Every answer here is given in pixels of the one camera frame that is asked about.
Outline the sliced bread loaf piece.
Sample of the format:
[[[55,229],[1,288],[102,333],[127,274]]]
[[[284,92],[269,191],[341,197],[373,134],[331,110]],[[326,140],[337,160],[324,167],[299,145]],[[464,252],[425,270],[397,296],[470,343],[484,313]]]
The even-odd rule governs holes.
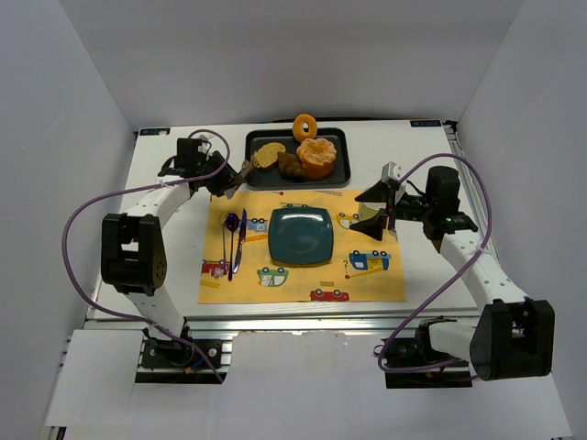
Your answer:
[[[256,169],[267,170],[277,163],[278,154],[285,151],[286,148],[282,143],[267,143],[253,153],[251,163]]]

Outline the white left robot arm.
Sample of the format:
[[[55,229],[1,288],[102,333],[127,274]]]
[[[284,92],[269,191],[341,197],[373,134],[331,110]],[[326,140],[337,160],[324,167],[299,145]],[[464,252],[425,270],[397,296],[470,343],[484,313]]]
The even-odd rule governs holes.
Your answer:
[[[176,154],[158,174],[160,181],[139,202],[102,222],[101,276],[137,308],[152,336],[171,340],[185,327],[164,282],[168,272],[162,230],[201,188],[230,198],[243,182],[205,135],[180,137]]]

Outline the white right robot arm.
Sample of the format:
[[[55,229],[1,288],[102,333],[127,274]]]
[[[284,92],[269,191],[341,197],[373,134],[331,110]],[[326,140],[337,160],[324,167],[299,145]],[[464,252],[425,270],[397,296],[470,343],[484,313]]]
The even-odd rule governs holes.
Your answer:
[[[418,222],[437,253],[455,274],[412,311],[385,340],[378,366],[387,374],[442,370],[467,362],[480,380],[547,376],[552,367],[555,312],[546,300],[533,300],[505,274],[486,247],[490,227],[481,231],[460,210],[460,175],[447,166],[428,170],[426,189],[406,192],[410,170],[389,162],[381,178],[357,196],[361,203],[381,203],[371,218],[352,230],[381,240],[399,220]],[[474,327],[439,317],[422,321],[411,349],[398,352],[394,340],[441,293],[462,281],[481,315]]]

